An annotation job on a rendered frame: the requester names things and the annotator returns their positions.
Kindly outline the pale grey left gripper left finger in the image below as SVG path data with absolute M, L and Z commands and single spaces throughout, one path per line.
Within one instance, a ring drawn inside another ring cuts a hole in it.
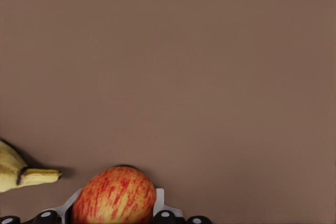
M 41 211 L 31 220 L 24 221 L 18 216 L 0 217 L 0 224 L 70 224 L 71 210 L 81 192 L 78 189 L 63 205 Z

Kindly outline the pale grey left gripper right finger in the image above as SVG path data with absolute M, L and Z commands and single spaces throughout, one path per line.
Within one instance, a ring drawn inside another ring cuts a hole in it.
M 164 189 L 157 188 L 151 224 L 212 224 L 212 221 L 200 215 L 185 219 L 181 210 L 165 204 Z

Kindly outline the red and yellow striped apple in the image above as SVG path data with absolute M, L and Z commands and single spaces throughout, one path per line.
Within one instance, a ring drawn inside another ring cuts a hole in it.
M 115 166 L 82 188 L 72 207 L 71 222 L 148 224 L 155 201 L 155 187 L 143 172 L 131 166 Z

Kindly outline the yellow banana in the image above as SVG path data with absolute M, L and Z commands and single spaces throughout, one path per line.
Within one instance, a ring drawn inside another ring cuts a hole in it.
M 23 157 L 0 138 L 0 193 L 27 186 L 54 183 L 62 172 L 28 166 Z

